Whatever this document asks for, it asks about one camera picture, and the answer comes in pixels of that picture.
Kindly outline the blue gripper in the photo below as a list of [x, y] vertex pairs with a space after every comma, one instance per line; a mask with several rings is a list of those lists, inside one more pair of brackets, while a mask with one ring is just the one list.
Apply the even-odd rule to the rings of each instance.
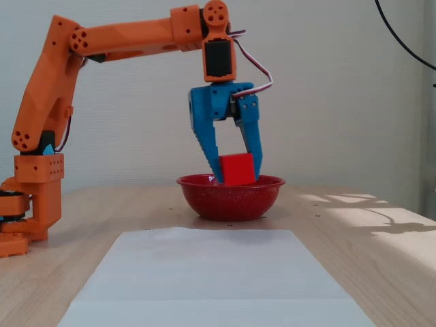
[[206, 87], [194, 88], [189, 93], [189, 107], [192, 130], [204, 156], [219, 183], [223, 183], [219, 151], [215, 137], [215, 121], [233, 118], [240, 128], [248, 153], [253, 156], [255, 178], [262, 166], [262, 143], [260, 139], [260, 106], [257, 95], [233, 97], [235, 93], [249, 90], [251, 82], [212, 83]]

